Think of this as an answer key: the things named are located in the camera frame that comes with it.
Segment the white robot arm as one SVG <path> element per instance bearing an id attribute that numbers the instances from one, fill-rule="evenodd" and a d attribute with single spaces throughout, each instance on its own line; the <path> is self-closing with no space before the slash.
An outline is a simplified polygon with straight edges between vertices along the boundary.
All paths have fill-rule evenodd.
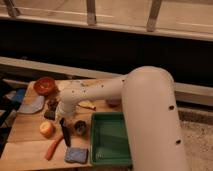
<path id="1" fill-rule="evenodd" d="M 69 85 L 60 92 L 56 115 L 68 119 L 78 102 L 103 99 L 122 101 L 133 171 L 190 171 L 168 71 L 143 66 L 90 86 Z"/>

